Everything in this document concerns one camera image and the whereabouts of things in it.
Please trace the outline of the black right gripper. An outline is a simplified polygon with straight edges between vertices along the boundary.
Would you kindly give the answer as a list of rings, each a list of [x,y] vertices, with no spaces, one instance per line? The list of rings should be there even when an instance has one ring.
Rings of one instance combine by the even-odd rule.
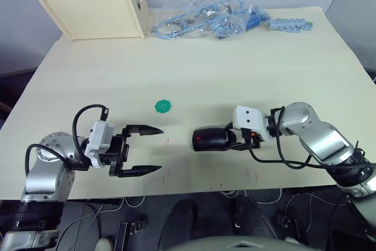
[[[227,133],[234,133],[233,123],[230,122],[225,126],[225,131]],[[260,144],[262,143],[261,137],[259,135],[250,130],[250,129],[242,129],[241,130],[241,137],[244,139],[243,143],[236,142],[231,143],[226,149],[227,150],[236,150],[236,151],[243,151],[249,149],[259,149]]]

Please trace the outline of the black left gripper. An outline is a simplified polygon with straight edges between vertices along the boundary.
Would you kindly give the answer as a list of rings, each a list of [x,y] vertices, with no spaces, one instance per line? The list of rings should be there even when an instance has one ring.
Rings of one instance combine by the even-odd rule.
[[[131,178],[144,176],[161,169],[157,165],[133,166],[131,169],[123,169],[123,163],[127,161],[129,145],[126,143],[128,137],[133,133],[140,136],[163,134],[164,131],[148,125],[127,125],[122,133],[112,137],[109,149],[102,154],[102,161],[109,165],[109,176],[120,178]]]

